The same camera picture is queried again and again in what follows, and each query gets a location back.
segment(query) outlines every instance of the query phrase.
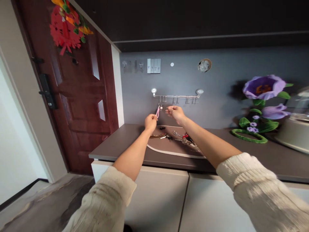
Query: light switch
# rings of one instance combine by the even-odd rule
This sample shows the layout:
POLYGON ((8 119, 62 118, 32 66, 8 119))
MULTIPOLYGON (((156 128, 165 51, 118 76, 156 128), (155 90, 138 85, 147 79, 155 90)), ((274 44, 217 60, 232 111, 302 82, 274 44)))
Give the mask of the light switch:
POLYGON ((150 73, 154 73, 154 65, 155 65, 155 60, 151 59, 151 61, 150 61, 150 73))
POLYGON ((147 73, 150 73, 151 59, 147 59, 147 73))
POLYGON ((161 59, 158 59, 157 73, 161 73, 161 59))
POLYGON ((154 59, 154 73, 158 73, 158 59, 154 59))

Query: cabinet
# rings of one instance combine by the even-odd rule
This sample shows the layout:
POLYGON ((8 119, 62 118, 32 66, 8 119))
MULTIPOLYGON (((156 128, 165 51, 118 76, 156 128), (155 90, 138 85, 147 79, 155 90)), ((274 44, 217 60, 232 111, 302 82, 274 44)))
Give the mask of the cabinet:
MULTIPOLYGON (((249 216, 237 205, 232 190, 220 177, 189 176, 179 232, 255 232, 249 216)), ((309 185, 285 184, 309 203, 309 185)))
MULTIPOLYGON (((96 182, 112 164, 93 161, 96 182)), ((186 171, 143 166, 126 209, 125 223, 134 232, 178 232, 188 179, 186 171)))

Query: gray floor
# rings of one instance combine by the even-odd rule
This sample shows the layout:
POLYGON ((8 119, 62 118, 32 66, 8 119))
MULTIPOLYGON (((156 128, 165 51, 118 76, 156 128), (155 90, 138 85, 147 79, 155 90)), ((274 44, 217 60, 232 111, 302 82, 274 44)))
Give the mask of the gray floor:
POLYGON ((93 185, 93 177, 75 174, 54 184, 39 181, 0 212, 0 231, 62 231, 93 185))

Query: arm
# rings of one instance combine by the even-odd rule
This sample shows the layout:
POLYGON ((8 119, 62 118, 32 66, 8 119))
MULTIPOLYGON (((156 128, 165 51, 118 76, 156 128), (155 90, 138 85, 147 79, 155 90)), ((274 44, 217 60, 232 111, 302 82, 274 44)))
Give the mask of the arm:
POLYGON ((113 166, 133 181, 136 180, 144 161, 145 151, 149 137, 157 125, 157 116, 150 114, 145 120, 145 130, 135 142, 115 161, 113 166))
POLYGON ((257 232, 309 231, 309 205, 293 194, 255 157, 242 153, 188 119, 178 106, 166 113, 184 127, 234 192, 257 232))
POLYGON ((166 113, 168 116, 175 118, 177 123, 186 130, 204 156, 215 168, 231 156, 242 153, 231 144, 201 128, 198 124, 187 118, 181 107, 169 106, 166 113))
POLYGON ((145 120, 145 130, 83 197, 81 207, 71 216, 64 232, 123 231, 125 208, 136 188, 134 181, 156 124, 156 115, 150 114, 145 120))

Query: knit sleeve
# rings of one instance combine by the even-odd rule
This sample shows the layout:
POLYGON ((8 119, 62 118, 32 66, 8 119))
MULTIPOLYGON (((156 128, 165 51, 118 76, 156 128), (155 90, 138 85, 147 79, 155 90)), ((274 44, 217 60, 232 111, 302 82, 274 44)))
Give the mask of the knit sleeve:
POLYGON ((308 232, 309 205, 248 153, 222 162, 217 173, 234 192, 257 232, 308 232))
POLYGON ((136 183, 131 178, 109 167, 83 197, 81 207, 63 231, 123 231, 125 208, 135 189, 136 183))

